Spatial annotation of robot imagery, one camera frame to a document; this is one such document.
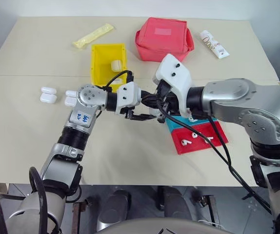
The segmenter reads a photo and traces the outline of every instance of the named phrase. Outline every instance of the table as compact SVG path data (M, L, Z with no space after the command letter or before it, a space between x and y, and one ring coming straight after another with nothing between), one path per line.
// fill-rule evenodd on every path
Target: table
M154 91L159 63L139 60L134 35L146 18L19 18L0 50L0 182L28 183L28 168L41 169L71 111L65 90L90 82L90 46L78 50L72 41L108 22L115 30L95 43L124 42L135 82ZM278 77L247 21L187 19L195 50L184 60L196 85L212 80L248 78L276 85ZM207 29L230 53L217 59L197 32ZM39 101L40 87L58 89L54 105ZM138 107L138 113L146 109ZM245 130L221 123L235 169L249 185L250 142ZM165 124L137 122L104 112L89 137L81 165L83 183L132 185L239 186L212 149L177 155Z

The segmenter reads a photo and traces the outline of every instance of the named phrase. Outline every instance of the red bag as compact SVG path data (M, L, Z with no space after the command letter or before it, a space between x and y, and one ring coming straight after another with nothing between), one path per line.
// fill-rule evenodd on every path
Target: red bag
M182 61L194 50L187 22L177 19L149 18L137 31L135 42L143 61L161 62L167 54Z

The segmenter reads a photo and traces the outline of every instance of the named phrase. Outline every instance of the toothpaste tube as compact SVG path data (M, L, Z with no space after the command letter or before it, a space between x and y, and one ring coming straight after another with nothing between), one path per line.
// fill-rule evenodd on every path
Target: toothpaste tube
M207 30L200 33L200 38L219 59L230 55L218 41L214 40L213 35L211 35Z

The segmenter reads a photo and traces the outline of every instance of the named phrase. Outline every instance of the white wall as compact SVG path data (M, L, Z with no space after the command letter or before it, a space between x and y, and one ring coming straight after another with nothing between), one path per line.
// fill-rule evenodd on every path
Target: white wall
M0 47L17 16L250 20L280 78L280 0L0 0Z

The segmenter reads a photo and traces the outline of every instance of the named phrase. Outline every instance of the yellow plastic bin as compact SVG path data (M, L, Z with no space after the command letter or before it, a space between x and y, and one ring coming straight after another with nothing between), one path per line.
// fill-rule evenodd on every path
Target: yellow plastic bin
M122 70L127 70L125 44L95 44L91 46L91 81L92 84L105 86L119 72L113 72L111 62L120 60ZM117 78L110 85L113 92L126 83L127 74Z

